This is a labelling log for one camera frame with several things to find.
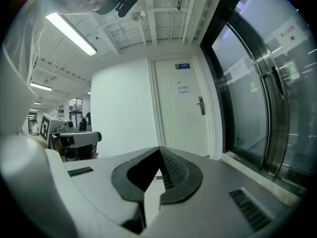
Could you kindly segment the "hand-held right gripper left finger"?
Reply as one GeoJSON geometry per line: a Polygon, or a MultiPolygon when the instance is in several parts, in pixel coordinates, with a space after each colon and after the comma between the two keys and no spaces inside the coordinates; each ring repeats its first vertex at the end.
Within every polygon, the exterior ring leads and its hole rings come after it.
{"type": "Polygon", "coordinates": [[[142,204],[127,201],[117,192],[111,174],[121,164],[151,154],[145,148],[127,154],[84,161],[62,162],[47,149],[57,202],[49,206],[48,236],[51,238],[158,238],[159,230],[145,227],[142,204]]]}

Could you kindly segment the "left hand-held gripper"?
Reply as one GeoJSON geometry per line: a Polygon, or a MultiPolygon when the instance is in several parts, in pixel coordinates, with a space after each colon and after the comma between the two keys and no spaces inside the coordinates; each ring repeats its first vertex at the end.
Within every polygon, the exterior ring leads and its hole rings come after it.
{"type": "Polygon", "coordinates": [[[96,145],[102,140],[100,132],[79,131],[72,121],[46,113],[43,114],[40,136],[64,162],[94,159],[96,145]]]}

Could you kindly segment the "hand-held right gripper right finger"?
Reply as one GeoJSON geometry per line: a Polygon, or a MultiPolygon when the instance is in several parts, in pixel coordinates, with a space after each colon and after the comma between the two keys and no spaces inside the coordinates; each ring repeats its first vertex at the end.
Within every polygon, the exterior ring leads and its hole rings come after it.
{"type": "Polygon", "coordinates": [[[163,205],[143,238],[269,238],[293,213],[300,198],[235,160],[213,160],[178,149],[171,152],[194,163],[203,173],[200,188],[184,202],[163,205]],[[252,219],[268,217],[269,223],[256,231],[231,193],[245,195],[260,211],[252,219]]]}

